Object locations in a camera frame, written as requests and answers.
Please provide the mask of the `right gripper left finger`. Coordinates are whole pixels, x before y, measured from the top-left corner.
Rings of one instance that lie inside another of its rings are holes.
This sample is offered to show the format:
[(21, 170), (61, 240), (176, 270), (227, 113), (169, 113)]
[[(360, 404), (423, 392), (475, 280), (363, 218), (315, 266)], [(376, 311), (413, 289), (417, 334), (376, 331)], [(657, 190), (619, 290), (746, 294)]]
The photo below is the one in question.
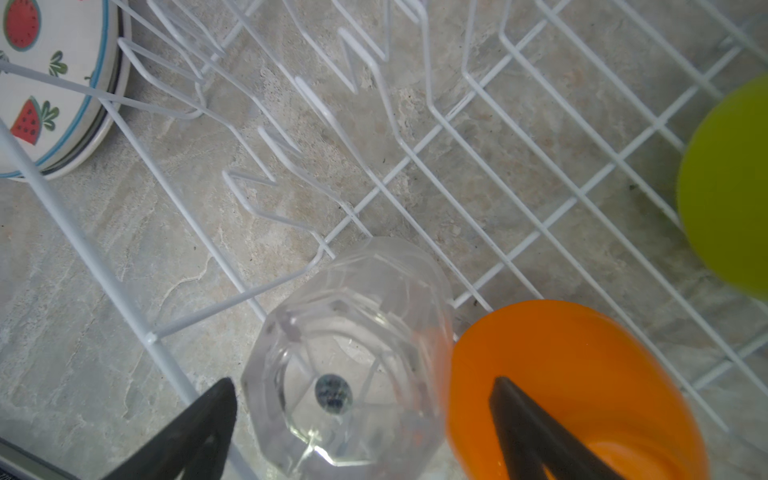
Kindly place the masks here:
[(237, 418), (235, 386), (222, 378), (109, 479), (220, 479)]

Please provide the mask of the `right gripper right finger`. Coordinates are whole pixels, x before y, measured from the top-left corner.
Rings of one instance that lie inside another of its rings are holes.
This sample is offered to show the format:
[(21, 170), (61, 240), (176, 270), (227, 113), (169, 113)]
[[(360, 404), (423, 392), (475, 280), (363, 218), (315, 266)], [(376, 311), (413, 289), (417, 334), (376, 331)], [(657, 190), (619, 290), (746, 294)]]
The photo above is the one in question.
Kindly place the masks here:
[(494, 380), (489, 408), (511, 479), (622, 478), (509, 378)]

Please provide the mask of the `white wire dish rack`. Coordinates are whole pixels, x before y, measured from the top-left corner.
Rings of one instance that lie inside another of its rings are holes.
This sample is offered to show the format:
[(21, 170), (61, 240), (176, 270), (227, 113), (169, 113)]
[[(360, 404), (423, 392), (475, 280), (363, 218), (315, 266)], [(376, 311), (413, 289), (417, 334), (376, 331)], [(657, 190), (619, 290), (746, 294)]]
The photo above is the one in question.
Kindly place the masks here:
[(268, 312), (372, 236), (465, 333), (534, 299), (639, 335), (716, 479), (767, 475), (767, 304), (683, 232), (698, 124), (767, 71), (763, 1), (113, 1), (90, 156), (1, 159), (1, 437), (99, 479), (237, 378)]

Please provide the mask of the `plate with fruit pattern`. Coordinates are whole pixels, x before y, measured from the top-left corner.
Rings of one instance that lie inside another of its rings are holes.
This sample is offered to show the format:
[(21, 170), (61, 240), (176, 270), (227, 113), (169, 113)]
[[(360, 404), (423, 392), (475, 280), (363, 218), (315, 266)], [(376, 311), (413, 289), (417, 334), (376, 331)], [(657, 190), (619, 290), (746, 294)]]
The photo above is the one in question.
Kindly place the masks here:
[(98, 99), (124, 89), (113, 1), (1, 4), (1, 129), (40, 173), (82, 164), (111, 124)]

